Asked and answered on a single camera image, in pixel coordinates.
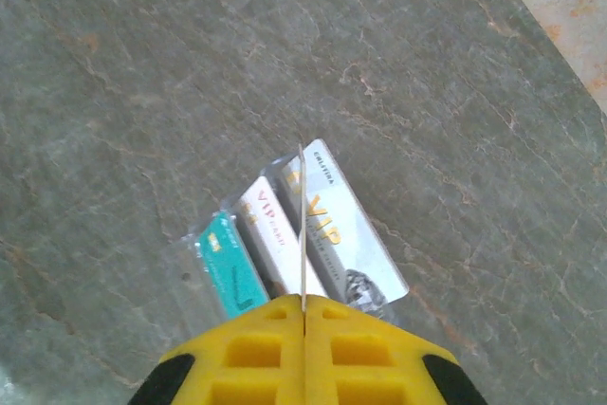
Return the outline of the silver VIP card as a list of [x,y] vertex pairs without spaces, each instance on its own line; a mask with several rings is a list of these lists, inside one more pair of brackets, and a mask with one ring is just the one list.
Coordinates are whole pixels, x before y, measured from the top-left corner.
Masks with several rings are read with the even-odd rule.
[[279,167],[276,192],[294,230],[305,222],[306,252],[328,296],[379,312],[409,287],[326,143],[312,140]]

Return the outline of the white VIP card red print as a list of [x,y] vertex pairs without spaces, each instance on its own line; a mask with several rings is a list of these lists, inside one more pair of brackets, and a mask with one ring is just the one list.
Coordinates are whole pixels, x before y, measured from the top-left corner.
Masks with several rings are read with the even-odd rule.
[[306,291],[326,291],[309,260],[302,259],[300,240],[268,179],[258,177],[235,204],[237,228],[271,298]]

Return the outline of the clear acrylic card stand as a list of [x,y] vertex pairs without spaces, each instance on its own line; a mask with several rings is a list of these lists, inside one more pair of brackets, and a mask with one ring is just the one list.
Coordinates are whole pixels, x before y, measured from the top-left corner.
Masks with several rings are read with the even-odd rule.
[[[190,232],[187,233],[184,237],[182,237],[170,250],[170,252],[173,255],[175,255],[176,259],[178,260],[178,262],[182,268],[183,279],[185,280],[186,284],[193,289],[193,293],[195,295],[195,298],[198,301],[199,307],[203,310],[203,313],[205,315],[207,315],[211,318],[213,323],[222,322],[227,319],[221,313],[221,309],[219,307],[219,303],[217,301],[217,296],[216,296],[215,290],[212,286],[211,279],[210,279],[209,275],[207,274],[207,272],[205,271],[205,269],[203,268],[203,263],[196,256],[196,248],[195,248],[194,243],[195,243],[197,237],[208,226],[208,224],[212,220],[213,216],[219,211],[230,212],[232,219],[234,221],[234,224],[237,228],[237,217],[236,217],[236,212],[234,211],[235,204],[237,203],[240,196],[244,193],[244,191],[258,177],[264,176],[268,179],[273,191],[275,192],[275,194],[279,200],[278,194],[276,192],[276,183],[277,183],[279,167],[284,165],[288,159],[290,159],[294,156],[298,156],[298,152],[293,153],[291,155],[280,157],[277,160],[269,163],[259,173],[259,175],[255,179],[253,179],[245,188],[242,189],[241,192],[232,194],[232,195],[226,197],[225,199],[223,199],[220,202],[219,207],[214,212],[212,212],[208,217],[204,218],[201,223],[195,225],[194,228],[192,230],[190,230]],[[289,222],[291,224],[291,227],[294,229],[292,222],[290,220],[289,220]],[[300,230],[294,230],[294,231],[299,237]],[[242,231],[238,229],[238,232],[245,245],[244,236],[242,235]],[[281,296],[278,296],[275,298],[271,298],[268,291],[267,291],[267,294],[270,298],[270,301],[273,299],[279,298],[281,296],[284,296],[284,295],[281,295]],[[327,293],[324,296],[324,298],[331,299]],[[393,309],[393,305],[395,302],[385,305],[383,307],[383,309],[379,312],[364,312],[364,313],[377,317],[386,322],[396,323],[397,315]]]

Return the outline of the light blue plastic card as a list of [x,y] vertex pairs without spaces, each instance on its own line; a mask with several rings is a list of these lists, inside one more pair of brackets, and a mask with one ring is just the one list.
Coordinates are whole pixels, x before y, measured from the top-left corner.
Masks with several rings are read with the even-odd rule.
[[302,144],[299,144],[299,152],[298,158],[300,160],[300,234],[299,234],[299,243],[300,243],[300,254],[301,254],[301,310],[303,315],[305,315],[306,311],[306,283],[307,283],[307,254],[306,254],[306,227],[305,227],[305,219],[306,219],[306,180],[305,180],[305,158],[304,158],[304,148]]

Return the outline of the teal VIP card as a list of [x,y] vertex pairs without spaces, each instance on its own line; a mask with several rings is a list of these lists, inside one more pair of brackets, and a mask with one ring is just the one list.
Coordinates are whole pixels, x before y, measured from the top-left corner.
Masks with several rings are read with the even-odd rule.
[[194,245],[226,319],[234,319],[269,302],[230,212],[217,212]]

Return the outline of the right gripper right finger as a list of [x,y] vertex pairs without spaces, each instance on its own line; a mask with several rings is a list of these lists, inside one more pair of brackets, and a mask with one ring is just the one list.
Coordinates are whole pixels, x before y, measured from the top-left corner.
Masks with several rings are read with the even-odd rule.
[[488,405],[447,349],[327,298],[307,299],[306,405]]

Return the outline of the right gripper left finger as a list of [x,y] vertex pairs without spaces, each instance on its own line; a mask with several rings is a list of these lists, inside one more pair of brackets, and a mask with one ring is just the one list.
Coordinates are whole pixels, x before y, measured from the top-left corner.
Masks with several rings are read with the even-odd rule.
[[304,314],[274,299],[163,355],[127,405],[303,405]]

